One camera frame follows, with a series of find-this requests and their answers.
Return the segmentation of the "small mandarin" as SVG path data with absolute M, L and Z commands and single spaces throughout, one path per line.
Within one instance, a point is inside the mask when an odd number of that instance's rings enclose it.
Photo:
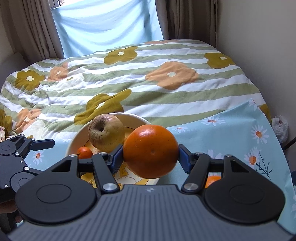
M 88 147 L 82 146 L 77 150 L 78 159 L 88 159 L 93 156 L 92 150 Z

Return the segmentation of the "brown right curtain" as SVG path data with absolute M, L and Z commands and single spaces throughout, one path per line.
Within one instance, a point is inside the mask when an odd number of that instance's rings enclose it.
M 200 40 L 216 46 L 218 2 L 158 0 L 156 10 L 164 40 Z

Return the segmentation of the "wrinkled yellow-brown apple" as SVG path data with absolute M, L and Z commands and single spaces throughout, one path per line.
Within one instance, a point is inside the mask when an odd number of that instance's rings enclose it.
M 88 127 L 91 144 L 102 152 L 112 152 L 125 140 L 125 127 L 121 120 L 112 114 L 95 117 Z

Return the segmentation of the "striped floral bed quilt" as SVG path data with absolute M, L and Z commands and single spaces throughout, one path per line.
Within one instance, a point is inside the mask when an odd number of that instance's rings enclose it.
M 66 141 L 100 114 L 181 126 L 246 101 L 270 117 L 259 89 L 213 46 L 151 41 L 46 59 L 11 73 L 1 88 L 1 126 L 8 137 Z

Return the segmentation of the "light blue daisy cloth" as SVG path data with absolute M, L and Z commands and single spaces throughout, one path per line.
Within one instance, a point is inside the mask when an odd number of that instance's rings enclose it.
M 262 110 L 252 100 L 202 120 L 167 128 L 179 144 L 191 152 L 201 151 L 214 159 L 233 154 L 262 176 L 271 180 L 285 194 L 286 202 L 279 223 L 295 233 L 295 187 L 280 143 Z M 25 163 L 37 170 L 46 170 L 65 157 L 70 137 L 55 137 L 51 149 L 30 151 Z M 179 163 L 158 184 L 181 184 L 187 178 Z M 125 164 L 115 174 L 121 184 L 156 184 L 157 179 L 142 179 Z

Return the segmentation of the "cream oval bear dish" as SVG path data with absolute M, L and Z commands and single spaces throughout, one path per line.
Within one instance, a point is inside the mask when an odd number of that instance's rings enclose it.
M 144 118 L 131 113 L 101 114 L 78 131 L 70 142 L 65 155 L 78 154 L 78 149 L 82 147 L 88 148 L 93 154 L 98 154 L 100 151 L 110 153 L 115 150 L 115 144 L 123 144 L 133 130 L 149 124 Z M 120 188 L 124 184 L 156 185 L 159 180 L 159 178 L 145 179 L 138 177 L 130 171 L 124 162 L 114 178 Z M 96 188 L 94 174 L 81 174 L 81 179 Z

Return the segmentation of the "grey bed headboard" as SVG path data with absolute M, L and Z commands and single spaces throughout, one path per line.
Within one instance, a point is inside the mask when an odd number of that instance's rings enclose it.
M 29 63 L 19 52 L 16 52 L 12 56 L 8 57 L 8 59 L 4 61 L 0 67 L 0 86 L 3 87 L 6 78 L 10 74 L 22 70 L 27 66 L 29 66 Z

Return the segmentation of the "brown left curtain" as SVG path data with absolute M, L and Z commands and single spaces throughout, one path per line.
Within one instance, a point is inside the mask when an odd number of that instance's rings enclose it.
M 48 1 L 1 1 L 1 18 L 13 51 L 28 63 L 64 58 Z

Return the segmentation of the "white plastic bag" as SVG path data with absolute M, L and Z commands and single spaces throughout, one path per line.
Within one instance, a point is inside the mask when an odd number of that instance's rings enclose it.
M 272 119 L 273 131 L 276 134 L 276 137 L 280 143 L 284 143 L 288 139 L 288 122 L 281 116 L 277 115 Z

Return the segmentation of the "large orange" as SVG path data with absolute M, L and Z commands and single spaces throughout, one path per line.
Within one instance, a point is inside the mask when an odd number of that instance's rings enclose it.
M 136 128 L 123 145 L 123 159 L 136 175 L 155 179 L 165 176 L 178 160 L 179 146 L 174 135 L 158 125 Z

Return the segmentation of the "medium orange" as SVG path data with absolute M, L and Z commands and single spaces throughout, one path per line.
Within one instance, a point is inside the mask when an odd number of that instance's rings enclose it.
M 211 184 L 213 184 L 214 182 L 220 179 L 221 179 L 221 176 L 218 176 L 218 175 L 208 176 L 205 188 L 208 188 Z

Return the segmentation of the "light blue window sheet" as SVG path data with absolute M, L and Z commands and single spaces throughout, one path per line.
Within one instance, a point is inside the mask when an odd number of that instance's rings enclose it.
M 155 1 L 66 1 L 52 15 L 66 58 L 163 39 Z

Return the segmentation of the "brown curtain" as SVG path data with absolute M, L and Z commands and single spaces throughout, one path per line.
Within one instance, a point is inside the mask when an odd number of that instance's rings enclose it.
M 1 18 L 13 51 L 28 63 L 64 58 L 48 1 L 1 1 Z
M 156 10 L 164 40 L 200 40 L 216 46 L 218 2 L 158 0 Z

